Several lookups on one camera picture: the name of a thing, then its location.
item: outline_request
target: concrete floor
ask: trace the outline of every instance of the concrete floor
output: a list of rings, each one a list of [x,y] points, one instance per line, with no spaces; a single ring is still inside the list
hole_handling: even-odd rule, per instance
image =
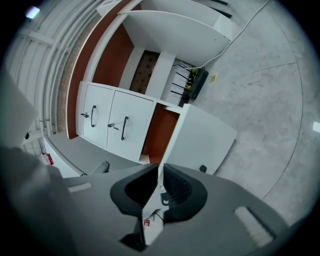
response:
[[[266,0],[230,0],[241,28]],[[278,211],[292,225],[319,195],[319,59],[295,18],[277,1],[252,20],[207,69],[217,79],[193,104],[238,131],[216,172]]]

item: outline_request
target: cabinet handle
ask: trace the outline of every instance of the cabinet handle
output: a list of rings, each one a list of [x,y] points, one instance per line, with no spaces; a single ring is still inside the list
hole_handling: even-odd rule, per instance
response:
[[[127,116],[124,118],[122,135],[121,135],[121,140],[122,140],[122,141],[125,139],[125,137],[124,137],[124,132],[125,132],[125,127],[126,127],[126,122],[127,122],[128,119],[129,119],[129,117],[127,117]]]
[[[93,127],[95,127],[95,125],[94,124],[92,124],[92,116],[94,115],[94,109],[96,108],[96,105],[93,105],[92,106],[92,109],[91,109],[91,127],[93,128]]]

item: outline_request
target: cabinet door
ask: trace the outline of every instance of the cabinet door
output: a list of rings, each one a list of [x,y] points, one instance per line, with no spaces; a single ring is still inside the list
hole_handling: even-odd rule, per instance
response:
[[[112,102],[106,149],[123,158],[138,161],[145,142],[153,101],[116,91]]]
[[[104,148],[113,96],[114,90],[95,85],[88,85],[85,94],[83,113],[88,117],[83,117],[83,136]]]

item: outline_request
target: yellow sticker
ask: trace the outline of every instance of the yellow sticker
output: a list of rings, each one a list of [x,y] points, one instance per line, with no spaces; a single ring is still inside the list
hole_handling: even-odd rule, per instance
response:
[[[217,77],[218,77],[218,73],[215,73],[213,76],[211,76],[210,84],[216,81]]]

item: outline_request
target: white cable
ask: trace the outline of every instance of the white cable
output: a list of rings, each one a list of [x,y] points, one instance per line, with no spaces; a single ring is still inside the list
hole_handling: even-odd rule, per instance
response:
[[[188,68],[184,68],[185,70],[194,70],[194,69],[201,69],[203,68],[205,65],[209,64],[210,62],[212,62],[213,60],[219,58],[222,54],[224,54],[224,52],[229,48],[229,46],[242,34],[242,32],[246,29],[246,27],[249,25],[249,23],[254,19],[254,17],[270,2],[270,0],[267,0],[265,2],[264,5],[262,5],[256,12],[255,14],[251,17],[251,19],[249,19],[249,21],[245,24],[245,26],[243,27],[243,29],[240,31],[240,33],[226,46],[226,48],[224,48],[224,50],[218,54],[217,56],[215,56],[214,58],[208,60],[206,63],[204,63],[202,66],[198,66],[198,67],[188,67]]]

